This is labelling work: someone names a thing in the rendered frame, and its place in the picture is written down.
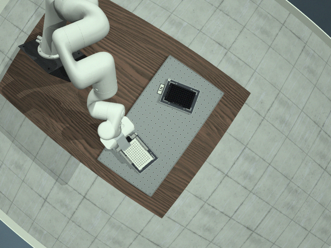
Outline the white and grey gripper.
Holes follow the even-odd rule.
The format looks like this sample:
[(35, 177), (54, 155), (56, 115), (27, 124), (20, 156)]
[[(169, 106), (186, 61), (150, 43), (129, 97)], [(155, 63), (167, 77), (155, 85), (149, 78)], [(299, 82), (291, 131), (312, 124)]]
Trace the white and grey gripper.
[[(140, 140), (140, 138), (135, 133), (133, 135), (130, 135), (130, 133), (135, 129), (135, 125), (130, 120), (130, 118), (124, 116), (123, 119), (121, 120), (121, 122), (122, 122), (122, 124), (121, 124), (122, 131), (121, 132), (124, 134), (124, 136), (125, 137), (130, 136), (131, 139), (137, 138), (137, 140), (140, 142), (140, 145), (147, 151), (148, 150), (147, 146)], [(100, 141), (107, 149), (112, 149), (117, 145), (118, 148), (116, 150), (122, 154), (122, 156), (130, 163), (130, 165), (133, 163), (128, 158), (128, 156), (125, 156), (125, 154), (121, 151), (117, 141), (114, 138), (111, 140), (103, 140), (100, 138)]]

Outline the dark grey rectangular frame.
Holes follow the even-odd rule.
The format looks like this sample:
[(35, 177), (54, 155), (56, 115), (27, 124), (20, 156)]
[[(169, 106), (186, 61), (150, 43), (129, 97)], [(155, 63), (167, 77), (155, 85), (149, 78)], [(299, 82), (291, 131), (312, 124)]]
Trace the dark grey rectangular frame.
[[(191, 91), (196, 92), (196, 95), (195, 95), (195, 97), (194, 97), (194, 100), (193, 100), (193, 102), (192, 102), (192, 105), (191, 105), (191, 108), (190, 108), (190, 109), (184, 108), (184, 107), (182, 107), (182, 106), (179, 106), (179, 105), (176, 105), (176, 104), (174, 104), (174, 103), (171, 103), (171, 102), (169, 102), (169, 101), (164, 100), (164, 99), (165, 99), (165, 96), (166, 96), (166, 94), (167, 94), (167, 91), (168, 91), (168, 89), (169, 89), (170, 83), (176, 84), (176, 85), (178, 85), (178, 86), (181, 86), (181, 87), (183, 87), (183, 88), (186, 88), (186, 89), (188, 89), (188, 90), (191, 90)], [(195, 107), (195, 105), (196, 105), (197, 99), (198, 99), (198, 97), (199, 97), (199, 94), (200, 94), (200, 90), (197, 90), (197, 89), (195, 89), (195, 88), (192, 88), (192, 87), (190, 87), (190, 86), (187, 86), (187, 85), (185, 85), (185, 84), (182, 84), (182, 83), (180, 83), (180, 82), (177, 82), (177, 81), (175, 81), (175, 80), (168, 79), (167, 84), (166, 84), (166, 86), (165, 86), (165, 89), (164, 89), (164, 91), (163, 91), (162, 97), (161, 97), (161, 99), (160, 99), (160, 102), (163, 103), (163, 104), (169, 105), (169, 106), (171, 106), (171, 107), (174, 107), (174, 108), (176, 108), (176, 109), (179, 109), (179, 110), (181, 110), (181, 111), (184, 111), (184, 112), (187, 112), (187, 113), (189, 113), (189, 114), (192, 114), (192, 113), (193, 113), (193, 110), (194, 110), (194, 107)]]

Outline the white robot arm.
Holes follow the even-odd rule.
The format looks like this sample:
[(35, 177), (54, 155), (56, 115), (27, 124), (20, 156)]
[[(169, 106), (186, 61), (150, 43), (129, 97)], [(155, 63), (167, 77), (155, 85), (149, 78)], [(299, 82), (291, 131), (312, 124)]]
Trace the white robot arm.
[[(72, 24), (66, 25), (66, 22)], [(115, 139), (123, 151), (131, 146), (131, 138), (121, 132), (125, 114), (122, 104), (105, 102), (118, 89), (113, 56), (98, 52), (79, 61), (72, 53), (88, 47), (108, 34), (109, 21), (99, 8), (98, 0), (45, 0), (43, 34), (37, 36), (38, 53), (47, 59), (60, 58), (75, 88), (93, 86), (87, 98), (91, 117), (106, 120), (98, 126), (103, 140)], [(39, 40), (38, 40), (39, 39)]]

